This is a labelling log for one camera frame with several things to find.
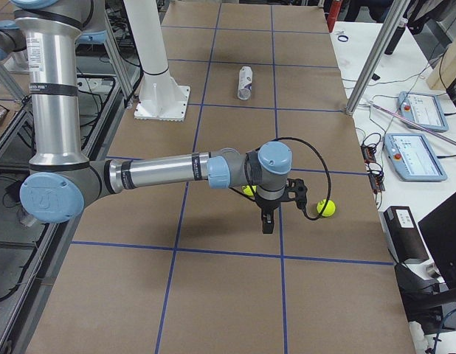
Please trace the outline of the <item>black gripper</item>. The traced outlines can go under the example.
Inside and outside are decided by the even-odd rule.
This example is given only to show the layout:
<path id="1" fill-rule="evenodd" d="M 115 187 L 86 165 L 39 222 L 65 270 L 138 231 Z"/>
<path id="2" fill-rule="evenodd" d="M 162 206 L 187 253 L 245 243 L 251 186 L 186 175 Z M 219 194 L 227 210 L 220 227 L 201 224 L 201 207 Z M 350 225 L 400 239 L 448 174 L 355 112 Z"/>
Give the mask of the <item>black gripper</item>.
<path id="1" fill-rule="evenodd" d="M 280 199 L 269 200 L 260 195 L 255 196 L 255 203 L 261 210 L 262 233 L 272 234 L 274 232 L 274 211 L 280 206 Z"/>

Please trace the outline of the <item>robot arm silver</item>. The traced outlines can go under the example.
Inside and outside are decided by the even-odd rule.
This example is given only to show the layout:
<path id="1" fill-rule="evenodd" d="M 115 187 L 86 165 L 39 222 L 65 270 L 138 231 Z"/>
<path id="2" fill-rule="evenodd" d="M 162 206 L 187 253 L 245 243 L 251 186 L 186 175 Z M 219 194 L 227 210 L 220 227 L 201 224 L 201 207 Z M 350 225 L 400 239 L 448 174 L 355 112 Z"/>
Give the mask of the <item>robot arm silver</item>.
<path id="1" fill-rule="evenodd" d="M 159 159 L 92 162 L 81 149 L 75 46 L 83 34 L 106 37 L 102 1 L 16 1 L 30 69 L 35 155 L 20 189 L 25 210 L 45 223 L 63 223 L 107 195 L 138 187 L 206 181 L 212 188 L 253 186 L 263 232 L 296 187 L 291 150 L 267 142 L 240 154 L 231 148 Z"/>

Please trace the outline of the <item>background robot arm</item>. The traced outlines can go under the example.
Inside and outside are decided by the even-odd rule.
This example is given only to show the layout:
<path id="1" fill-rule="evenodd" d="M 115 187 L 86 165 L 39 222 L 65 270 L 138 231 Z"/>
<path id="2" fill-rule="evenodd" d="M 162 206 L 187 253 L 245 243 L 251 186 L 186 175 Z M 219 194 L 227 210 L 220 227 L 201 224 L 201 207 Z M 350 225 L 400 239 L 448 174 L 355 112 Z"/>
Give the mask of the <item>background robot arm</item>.
<path id="1" fill-rule="evenodd" d="M 9 55 L 12 55 L 19 66 L 27 66 L 27 41 L 24 33 L 13 20 L 2 20 L 0 21 L 0 61 Z"/>

